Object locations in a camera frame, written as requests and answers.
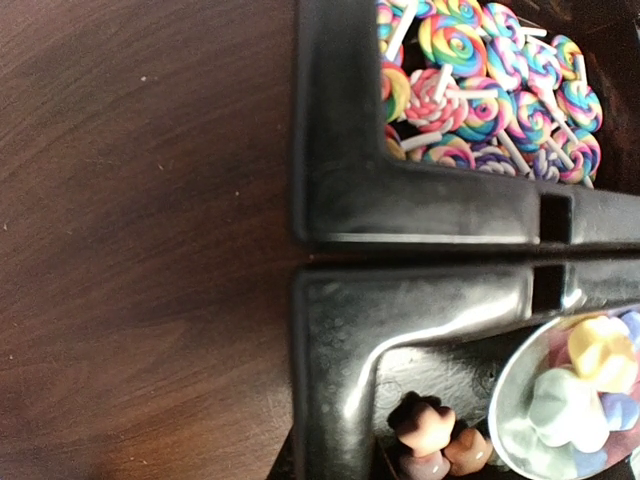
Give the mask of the black three-compartment candy tray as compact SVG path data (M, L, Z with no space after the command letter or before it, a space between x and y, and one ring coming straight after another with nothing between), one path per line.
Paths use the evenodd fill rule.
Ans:
M293 428L274 479L390 479L408 391L469 422L538 324L639 300L639 5L515 1L587 58L605 113L594 188L393 160L382 147L374 7L297 13L292 216L313 251L373 253L292 285Z

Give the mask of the silver metal scoop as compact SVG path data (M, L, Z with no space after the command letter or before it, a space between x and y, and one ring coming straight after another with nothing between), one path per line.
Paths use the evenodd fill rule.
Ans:
M537 328L497 380L488 427L528 479L638 478L638 306Z

